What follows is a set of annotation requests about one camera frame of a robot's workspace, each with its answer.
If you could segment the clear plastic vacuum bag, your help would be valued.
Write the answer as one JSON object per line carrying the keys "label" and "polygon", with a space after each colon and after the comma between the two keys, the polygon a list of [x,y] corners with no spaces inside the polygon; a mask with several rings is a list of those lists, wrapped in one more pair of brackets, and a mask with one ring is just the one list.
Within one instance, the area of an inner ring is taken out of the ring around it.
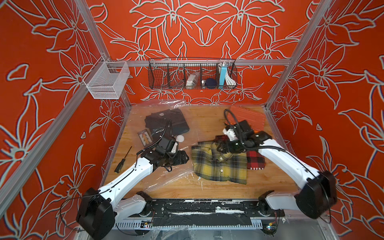
{"label": "clear plastic vacuum bag", "polygon": [[227,134],[233,134],[230,126],[225,134],[214,140],[198,142],[191,146],[191,154],[180,150],[177,137],[191,131],[191,121],[187,121],[179,108],[167,109],[145,117],[146,128],[138,133],[143,150],[139,156],[154,163],[154,168],[164,168],[168,172],[173,166],[193,162],[194,173],[205,180],[232,182],[245,185],[248,170],[263,170],[265,158],[257,151],[240,150],[238,141],[230,142]]}

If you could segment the yellow green plaid shirt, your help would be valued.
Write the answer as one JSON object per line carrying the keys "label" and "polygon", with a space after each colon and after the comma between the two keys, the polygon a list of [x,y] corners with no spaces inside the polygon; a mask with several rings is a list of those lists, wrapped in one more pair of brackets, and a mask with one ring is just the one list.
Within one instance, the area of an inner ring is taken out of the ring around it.
{"label": "yellow green plaid shirt", "polygon": [[194,173],[216,182],[247,183],[247,154],[220,153],[215,142],[199,142],[192,146]]}

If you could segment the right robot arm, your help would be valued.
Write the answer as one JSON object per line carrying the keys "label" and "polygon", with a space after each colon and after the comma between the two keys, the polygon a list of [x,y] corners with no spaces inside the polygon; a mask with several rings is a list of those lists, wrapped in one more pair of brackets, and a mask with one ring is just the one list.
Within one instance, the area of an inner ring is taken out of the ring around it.
{"label": "right robot arm", "polygon": [[336,179],[329,171],[320,171],[285,150],[264,131],[255,132],[246,120],[238,121],[229,109],[224,110],[227,136],[219,145],[219,152],[240,154],[257,151],[283,170],[298,186],[297,193],[267,191],[258,199],[257,210],[268,217],[278,210],[301,211],[311,219],[320,218],[337,203]]}

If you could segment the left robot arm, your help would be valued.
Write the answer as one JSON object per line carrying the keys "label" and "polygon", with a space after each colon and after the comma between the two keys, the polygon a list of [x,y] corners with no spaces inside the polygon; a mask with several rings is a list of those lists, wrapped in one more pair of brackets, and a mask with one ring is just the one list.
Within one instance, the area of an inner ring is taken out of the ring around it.
{"label": "left robot arm", "polygon": [[174,166],[188,162],[189,156],[179,150],[172,130],[172,121],[168,120],[160,138],[137,152],[131,167],[107,185],[98,190],[90,188],[79,197],[81,202],[76,216],[79,226],[70,227],[70,230],[86,232],[94,240],[101,240],[117,222],[127,217],[154,215],[153,199],[145,192],[137,192],[128,199],[124,196],[156,169],[171,172]]}

